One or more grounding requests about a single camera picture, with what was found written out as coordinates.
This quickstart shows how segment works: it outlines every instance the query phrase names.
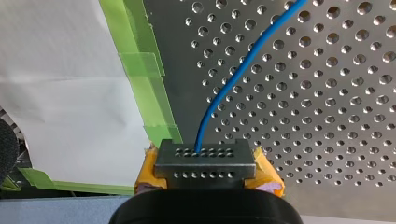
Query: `blue wire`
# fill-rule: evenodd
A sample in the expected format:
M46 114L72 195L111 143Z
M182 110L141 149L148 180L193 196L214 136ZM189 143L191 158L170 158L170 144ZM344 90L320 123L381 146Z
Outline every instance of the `blue wire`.
M294 13L296 13L300 8L306 3L306 0L297 0L289 10L285 11L277 20L274 22L273 25L268 27L259 39L254 43L253 48L247 54L243 63L238 67L234 75L230 78L227 84L219 91L218 95L210 104L209 108L206 110L204 117L201 120L201 124L198 129L198 134L195 139L195 152L199 153L201 151L202 141L204 139L205 130L207 123L210 120L211 114L216 110L221 100L227 94L227 92L236 84L238 79L245 73L245 71L249 68L250 64L253 62L254 58L256 57L257 53L261 50L264 43L286 22L288 21Z

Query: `white surface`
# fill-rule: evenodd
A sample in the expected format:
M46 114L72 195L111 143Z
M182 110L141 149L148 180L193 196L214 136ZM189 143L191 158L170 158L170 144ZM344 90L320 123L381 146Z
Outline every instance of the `white surface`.
M0 106L52 180L132 186L149 145L97 0L0 1Z

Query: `hole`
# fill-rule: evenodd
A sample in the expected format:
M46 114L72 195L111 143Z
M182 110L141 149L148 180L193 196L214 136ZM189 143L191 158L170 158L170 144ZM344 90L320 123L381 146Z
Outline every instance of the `hole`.
M347 161L346 162L346 167L354 167L355 166L355 162L353 162L353 161Z
M267 7L265 7L265 6L258 6L257 7L257 13L259 14L259 15L262 15L262 14L264 14L264 12L267 10Z
M349 117L349 123L357 123L359 122L361 119L359 118L359 116L357 115L352 115Z
M347 89L341 89L340 90L340 96L346 96L349 93Z
M322 32L324 29L324 25L322 23L318 23L314 26L314 31L319 33Z
M340 36L338 34L331 33L327 36L326 42L331 45L331 44L337 43L339 39L340 39Z
M271 20L270 20L271 25L274 24L274 22L276 22L277 18L279 18L278 15L274 15L273 17L271 17Z
M396 59L396 53L393 51L386 52L384 56L382 56L382 61L384 61L384 63L393 62L393 60L395 59Z
M214 14L207 15L207 20L209 22L214 22L216 20L216 16Z
M360 105L361 104L361 98L359 96L352 97L352 99L350 99L350 104L351 105Z
M206 80L206 79L204 79L204 80L202 81L202 85L203 85L203 86L207 86L207 85L209 85L209 81L208 81L208 80Z
M396 25L390 26L387 30L387 37L393 38L396 36Z
M231 56L235 53L235 48L233 46L228 46L227 48L225 48L225 54L227 56Z
M296 91L292 91L291 93L290 93L290 98L291 99L295 99L295 98L297 98L298 97L298 92L296 92Z
M297 115L300 114L300 112L299 112L298 110L291 110L291 114L292 114L293 116L297 116Z
M349 45L344 45L343 47L341 47L341 52L344 54L347 54L350 51L352 51L352 47L350 47Z
M389 101L388 96L386 95L380 95L376 98L376 103L379 105L384 105Z
M238 104L236 104L236 108L238 110L244 110L246 108L246 106L244 103L238 103Z
M318 56L322 55L323 52L324 52L323 49L315 49L314 50L314 55L318 57Z
M224 9L227 7L227 0L216 0L216 7L218 9Z
M242 87L240 87L240 86L234 86L234 87L233 87L233 92L234 92L234 93L241 93L241 92L242 92Z
M366 62L366 56L362 55L362 54L358 54L353 58L353 63L356 65L360 65Z
M210 58L213 55L213 50L212 49L205 49L204 50L204 57Z
M248 5L248 4L250 4L251 1L252 1L252 0L241 0L241 3L242 3L243 5Z
M289 10L289 8L291 7L291 5L293 5L294 3L291 1L288 1L285 3L285 5L283 6L285 8L285 10Z
M385 119L386 119L385 116L382 114L377 114L374 116L375 123L380 123L380 122L384 121Z
M275 70L277 72L282 72L286 69L286 65L284 63L276 63L275 64Z
M233 10L233 12L231 12L231 16L234 19L237 19L240 15L241 15L241 12L239 10Z
M338 109L338 114L345 114L347 112L347 109L345 107L341 107Z
M262 60L265 61L266 63L269 62L269 61L271 61L271 59L272 59L271 54L264 54L264 55L262 55Z
M308 11L302 11L298 15L299 22L307 22L309 19L311 19L311 14Z
M346 128L347 127L345 125L341 124L341 125L338 125L337 130L341 132L341 131L345 130Z
M327 88L333 88L337 86L337 81L334 78L329 78L326 81L326 87Z
M344 29L349 29L353 26L353 21L352 20L346 20L343 22L343 28Z
M262 92L262 91L264 91L264 86L262 84L256 84L254 86L254 91L255 92Z
M323 91L315 91L314 95L315 97L320 97L323 95Z
M198 41L196 41L196 40L192 40L192 41L191 41L191 47L192 47L193 49L198 48L198 46L199 46Z
M312 161L305 161L304 166L312 166L313 162Z
M335 117L333 117L333 116L328 116L328 117L326 117L326 118L324 119L324 121L325 121L326 123L334 123L334 122L335 122Z
M311 45L311 38L308 36L303 36L300 38L300 47L305 48Z
M372 4L369 2L363 2L358 6L358 13L361 15L365 15L371 11L373 8Z
M309 61L309 60L307 60L307 59L302 60L302 61L300 62L300 68L301 68L301 69L308 69L308 68L311 67L311 65L312 65L311 61Z
M294 35L297 32L297 30L293 27L289 27L286 29L286 35Z
M199 36L204 37L204 36L207 36L208 34L209 34L209 30L206 27L201 26L200 28L198 28Z
M302 118L302 123L303 124L310 124L310 123L312 123L312 119L309 118L309 117Z
M320 70L317 70L314 72L314 77L322 77L323 76L323 72Z
M356 34L355 34L355 39L357 41L363 41L365 39L367 39L369 37L369 32L366 30L359 30Z
M330 57L330 58L328 58L327 61L326 61L326 65L327 65L328 67L334 67L334 66L336 66L337 64L338 64L338 59L335 58L335 57Z
M349 73L350 73L350 70L347 68L343 68L340 70L340 75L343 77L347 76Z
M268 100L274 100L274 99L276 98L276 95L273 94L273 93L268 93L267 98L268 98ZM275 115L276 115L276 112L273 113L273 111L270 111L270 115L271 115L271 116L275 116Z
M202 11L204 11L204 6L200 2L194 2L192 4L192 11L194 13L201 13Z
M367 72L369 73L369 74L374 74L374 73L376 73L378 71L378 67L377 66L370 66L368 69L367 69Z
M252 19L245 21L245 29L253 30L256 27L256 22Z
M388 181L390 181L390 182L396 181L396 175L390 175L390 176L388 176Z
M329 19L335 19L340 15L340 8L339 7L330 7L329 10L327 10L327 17Z
M308 100L308 99L305 99L305 100L301 101L301 106L302 107L307 108L307 107L310 107L311 105L312 105L312 102L310 100Z
M373 24L374 25L380 25L380 24L384 23L384 21L385 21L385 17L384 16L376 16L374 18Z
M229 178L234 178L235 177L235 173L234 172L230 172L230 173L227 174L227 176Z
M224 22L221 26L220 26L220 30L222 33L224 34L228 34L231 32L232 30L232 26L230 23Z
M280 50L283 49L284 47L285 47L285 43L282 40L274 41L273 48L275 50Z
M352 86L359 87L364 83L364 79L362 77L356 77L352 79Z
M192 26L192 18L187 18L185 22L187 26Z
M324 178L325 178L325 179L332 179L332 175L331 175L331 174L326 174L326 175L324 176Z
M288 52L288 58L293 59L297 57L297 52L296 51L289 51Z
M350 132L347 134L347 138L349 139L356 139L358 137L358 134L355 132Z
M379 83L382 85L389 84L393 78L390 75L384 75L379 79Z
M284 82L279 82L278 84L276 84L276 89L278 91L285 91L288 88L288 85L286 85L286 83Z
M322 5L324 0L314 0L312 4L314 4L315 7L318 7Z
M289 79L291 79L291 80L294 80L294 79L296 79L298 77L298 74L297 73L290 73L289 74Z
M382 44L381 44L381 43L379 43L379 42L374 42L373 44L370 45L370 50L376 51L376 50L381 49L381 47L382 47Z
M326 99L326 100L325 100L325 105L326 105L326 106L334 106L334 105L336 105L336 104L337 104L337 102L335 101L334 98L329 98L329 99Z

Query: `metal connector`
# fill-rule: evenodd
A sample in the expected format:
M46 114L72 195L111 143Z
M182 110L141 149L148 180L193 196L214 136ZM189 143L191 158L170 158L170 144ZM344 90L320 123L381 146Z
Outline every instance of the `metal connector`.
M247 140L235 144L203 145L194 153L193 144L163 140L154 174L165 178L169 189L242 188L244 179L254 178L256 164Z

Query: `gray surface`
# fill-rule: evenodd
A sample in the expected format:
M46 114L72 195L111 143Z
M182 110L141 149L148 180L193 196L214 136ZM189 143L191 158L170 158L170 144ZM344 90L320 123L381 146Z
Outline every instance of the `gray surface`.
M273 16L285 10L286 1L229 0L223 9L215 1L199 2L204 9L194 13L194 1L146 0L166 71L164 83L186 143L194 141L207 99L215 96L222 80L230 77L230 68L238 66L248 45ZM314 2L323 3L316 6ZM254 62L261 71L246 72L249 82L241 79L238 89L229 93L233 100L224 100L216 111L205 141L231 143L246 137L252 147L262 145L285 178L288 200L305 215L396 220L392 206L396 200L396 99L394 81L383 77L394 74L395 61L387 63L384 55L396 49L395 37L387 34L396 24L396 6L390 0L370 1L371 10L365 13L361 0L314 2L310 0L303 9L309 12L309 20L299 22L306 17L296 15L262 48ZM266 7L262 15L257 12L260 5ZM332 12L334 7L340 14L330 19L328 10ZM240 12L237 19L232 17L235 9ZM211 13L216 17L213 22L207 19ZM385 21L375 25L377 16ZM250 19L257 24L253 30L245 29ZM346 20L353 21L348 29L343 28ZM220 30L224 22L232 26L227 34ZM314 27L318 23L324 29L317 33ZM199 36L201 27L207 28L207 35ZM294 35L287 35L289 27L294 28ZM368 33L365 39L363 30ZM245 39L236 42L239 34ZM311 43L303 48L305 36ZM216 46L215 37L221 40ZM194 40L199 43L197 48L191 46ZM279 42L283 42L282 48L276 44ZM380 42L382 48L371 50L374 42ZM351 51L343 53L346 45ZM229 46L235 49L230 56L226 54ZM318 48L323 53L316 56ZM212 50L208 58L206 49ZM291 51L297 55L292 59ZM264 54L270 54L271 60L265 62ZM225 64L219 66L219 59ZM276 66L279 63L283 63L281 69ZM209 75L210 69L218 71L214 77ZM290 79L292 73L298 76ZM258 84L263 91L255 92Z
M105 224L127 199L128 197L92 197L0 201L0 217L2 223L9 224ZM302 220L304 224L390 224L333 217L302 216Z

